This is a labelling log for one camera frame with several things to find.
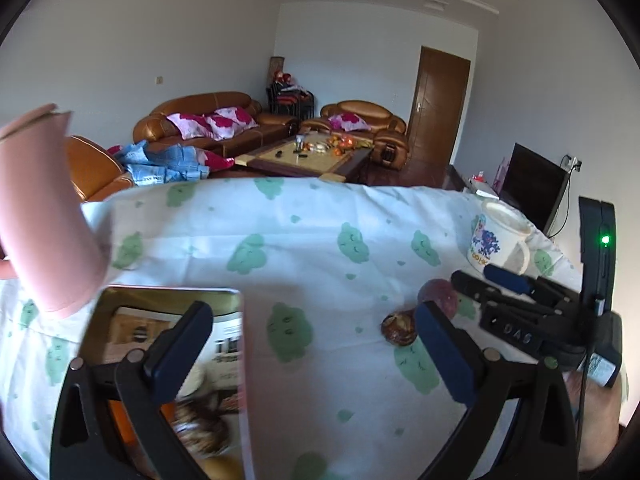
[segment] bed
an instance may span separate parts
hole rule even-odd
[[[389,312],[415,306],[426,281],[473,272],[465,255],[480,211],[475,196],[237,178],[136,188],[82,208],[111,254],[105,285],[223,286],[244,295],[257,478],[312,480],[305,463],[320,461],[322,480],[414,480],[462,417],[420,341],[397,349],[379,326]],[[580,289],[580,273],[548,238],[535,230],[527,244],[527,274]],[[53,321],[19,280],[0,283],[3,429],[41,480],[49,478],[66,367],[94,306]],[[306,331],[296,348],[281,343],[285,317]],[[529,359],[478,320],[478,305],[460,298],[456,326],[481,348]],[[508,420],[476,475],[490,467]]]

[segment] doorframe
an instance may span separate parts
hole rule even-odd
[[[420,46],[420,56],[418,56],[418,66],[415,69],[416,75],[415,75],[415,84],[414,84],[414,98],[412,100],[412,104],[411,104],[411,112],[409,114],[409,120],[407,122],[406,125],[406,130],[407,130],[407,134],[409,134],[411,132],[411,123],[414,120],[414,112],[415,112],[415,106],[416,106],[416,98],[415,98],[415,91],[418,88],[418,81],[420,81],[420,62],[422,60],[422,50],[424,48],[428,48],[431,50],[439,50],[441,52],[444,52],[445,54],[451,54],[452,56],[458,56],[458,54],[453,54],[452,52],[446,52],[445,50],[440,50],[439,48],[434,48],[432,46],[428,46],[428,45],[421,45]],[[476,55],[478,53],[478,46],[476,45]],[[453,164],[454,161],[456,160],[456,155],[458,154],[458,150],[460,148],[460,142],[462,141],[462,131],[464,129],[465,126],[465,121],[466,121],[466,112],[469,108],[469,101],[471,99],[471,87],[473,85],[473,81],[474,81],[474,73],[476,71],[476,56],[473,56],[473,59],[469,59],[467,57],[464,56],[458,56],[461,57],[462,59],[466,59],[468,60],[468,62],[470,63],[469,65],[469,77],[466,80],[466,90],[465,90],[465,98],[462,101],[462,111],[460,112],[460,121],[458,122],[458,131],[456,132],[456,139],[453,141],[453,148],[451,149],[451,156],[449,157],[449,164]]]

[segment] black monitor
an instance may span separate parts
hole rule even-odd
[[[568,180],[560,166],[516,143],[500,199],[548,235]]]

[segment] pink cup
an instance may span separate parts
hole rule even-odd
[[[108,261],[80,209],[66,165],[70,112],[46,105],[0,128],[0,240],[38,309],[74,314],[101,288]]]

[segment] pink floral pillow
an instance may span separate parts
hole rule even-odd
[[[228,168],[231,168],[236,163],[234,158],[225,158],[217,153],[201,150],[200,148],[196,148],[196,154],[198,164],[207,166],[209,171],[228,170]]]
[[[242,126],[242,131],[248,130],[249,128],[255,128],[258,123],[255,122],[254,118],[251,117],[251,114],[247,112],[244,108],[240,108],[238,106],[231,106],[229,108],[220,108],[214,112],[216,115],[226,117],[227,119],[231,119],[233,122],[238,123]]]
[[[213,138],[216,140],[232,139],[235,134],[246,130],[246,127],[242,126],[242,124],[222,115],[209,115],[205,117],[205,120],[212,129]]]
[[[369,126],[362,117],[351,112],[331,116],[329,117],[329,122],[334,130],[344,130],[345,132],[371,130],[371,126]]]
[[[167,116],[167,119],[180,130],[180,134],[184,140],[194,139],[195,137],[213,137],[213,129],[203,116],[171,114]]]

